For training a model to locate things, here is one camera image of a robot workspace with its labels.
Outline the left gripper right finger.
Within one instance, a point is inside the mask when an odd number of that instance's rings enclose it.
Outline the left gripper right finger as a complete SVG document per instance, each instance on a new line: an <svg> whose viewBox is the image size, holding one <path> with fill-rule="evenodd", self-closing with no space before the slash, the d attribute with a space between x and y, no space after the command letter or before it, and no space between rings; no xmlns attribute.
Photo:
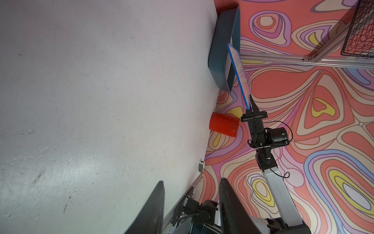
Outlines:
<svg viewBox="0 0 374 234"><path fill-rule="evenodd" d="M219 185L222 234L260 234L226 178Z"/></svg>

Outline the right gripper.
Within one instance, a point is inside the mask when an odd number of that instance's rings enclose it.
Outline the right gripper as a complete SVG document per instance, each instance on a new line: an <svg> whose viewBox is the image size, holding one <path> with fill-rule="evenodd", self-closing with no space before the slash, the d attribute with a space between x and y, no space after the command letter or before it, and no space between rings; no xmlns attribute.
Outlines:
<svg viewBox="0 0 374 234"><path fill-rule="evenodd" d="M248 144L251 148L268 147L272 142L263 123L263 119L268 117L267 112L259 111L252 95L249 95L249 100L250 110L246 110L241 117L241 122L247 122L249 127L251 139L248 141Z"/></svg>

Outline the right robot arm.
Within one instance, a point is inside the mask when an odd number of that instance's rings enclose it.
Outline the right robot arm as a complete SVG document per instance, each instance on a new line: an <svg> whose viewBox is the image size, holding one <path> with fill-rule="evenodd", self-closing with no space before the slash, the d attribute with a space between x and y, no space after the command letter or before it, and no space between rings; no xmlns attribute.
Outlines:
<svg viewBox="0 0 374 234"><path fill-rule="evenodd" d="M252 216L251 221L261 234L310 234L310 228L301 217L284 183L289 174L281 174L271 153L272 149L290 144L288 133L283 127L264 127L263 119L267 117L267 112L261 111L252 96L248 96L247 110L241 122L248 124L251 136L248 145L256 150L255 160L280 215L278 218L265 219Z"/></svg>

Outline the blue whiteboard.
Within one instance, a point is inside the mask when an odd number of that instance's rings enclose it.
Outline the blue whiteboard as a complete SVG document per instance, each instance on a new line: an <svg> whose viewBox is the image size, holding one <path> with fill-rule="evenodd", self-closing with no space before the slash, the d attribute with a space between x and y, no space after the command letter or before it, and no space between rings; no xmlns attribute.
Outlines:
<svg viewBox="0 0 374 234"><path fill-rule="evenodd" d="M247 82L247 79L246 79L246 75L245 75L243 64L242 64L242 61L241 61L241 58L240 58L240 54L229 43L227 44L227 48L228 48L228 53L230 55L231 63L233 65L233 68L234 68L234 71L235 71L235 74L236 74L236 77L237 77L237 80L238 80L238 83L239 83L239 86L240 86L240 89L241 89L241 93L242 93L242 97L243 97L246 109L250 110L251 109L250 89L249 89L249 86L248 86L248 82Z"/></svg>

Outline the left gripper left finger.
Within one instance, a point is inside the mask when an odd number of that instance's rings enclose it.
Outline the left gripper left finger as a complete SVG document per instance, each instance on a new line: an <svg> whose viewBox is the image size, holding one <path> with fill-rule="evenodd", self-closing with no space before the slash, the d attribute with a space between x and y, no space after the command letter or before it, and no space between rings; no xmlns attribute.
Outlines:
<svg viewBox="0 0 374 234"><path fill-rule="evenodd" d="M159 181L125 234L161 234L164 205L164 183L163 181Z"/></svg>

